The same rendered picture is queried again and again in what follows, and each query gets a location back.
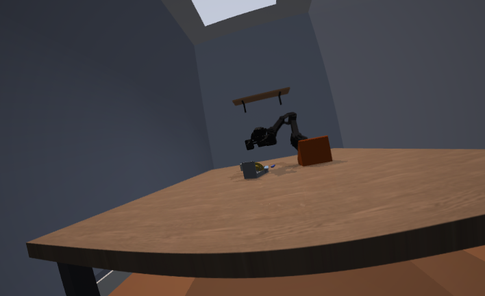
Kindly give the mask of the yellow plate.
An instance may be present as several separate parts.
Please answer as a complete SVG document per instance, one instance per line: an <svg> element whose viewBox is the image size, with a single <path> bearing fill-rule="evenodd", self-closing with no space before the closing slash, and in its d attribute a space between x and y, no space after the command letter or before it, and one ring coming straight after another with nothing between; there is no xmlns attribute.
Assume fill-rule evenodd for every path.
<svg viewBox="0 0 485 296"><path fill-rule="evenodd" d="M262 167L262 169L261 169L261 170L262 170L262 171L264 170L264 167L263 167L263 166L262 166L260 163L255 162L255 165L256 165L256 170L258 170L258 169L259 169L258 171L260 171L261 167Z"/></svg>

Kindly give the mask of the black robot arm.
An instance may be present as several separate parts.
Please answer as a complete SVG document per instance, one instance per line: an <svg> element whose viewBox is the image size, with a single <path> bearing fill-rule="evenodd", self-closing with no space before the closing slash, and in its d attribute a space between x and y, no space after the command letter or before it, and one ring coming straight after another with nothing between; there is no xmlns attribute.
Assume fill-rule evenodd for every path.
<svg viewBox="0 0 485 296"><path fill-rule="evenodd" d="M288 122L285 122L284 119L288 117ZM274 133L275 136L277 136L278 129L282 126L282 124L286 125L291 125L292 133L290 137L290 141L293 147L298 149L298 140L305 140L308 139L307 136L303 136L297 128L297 122L296 122L297 114L295 112L289 112L285 114L284 116L281 116L274 124L273 127L270 128L264 128L264 127L256 127L251 134L251 139L252 140L257 140L256 138L261 137L261 136L266 136L267 134L272 134Z"/></svg>

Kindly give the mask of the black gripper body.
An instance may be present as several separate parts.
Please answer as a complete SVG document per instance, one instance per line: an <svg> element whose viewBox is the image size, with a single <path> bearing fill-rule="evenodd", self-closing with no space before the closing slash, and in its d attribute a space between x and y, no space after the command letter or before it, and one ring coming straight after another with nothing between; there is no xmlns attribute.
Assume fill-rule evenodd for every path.
<svg viewBox="0 0 485 296"><path fill-rule="evenodd" d="M270 134L270 135L271 135L271 140L272 140L273 145L276 145L276 144L277 144L277 139L276 139L275 134L274 134L274 133L272 133L272 134ZM258 147L263 147L263 146L266 146L266 145L262 145L262 144L260 144L260 141L264 139L264 136L258 137L258 138L256 138L256 139L257 139L257 140L252 140L252 139L251 139L251 143L252 143L253 149L254 149L254 144L257 144L257 145L258 145ZM245 141L245 144L246 144L246 147L247 147L247 140ZM248 149L248 147L247 147L247 150L249 150L249 149Z"/></svg>

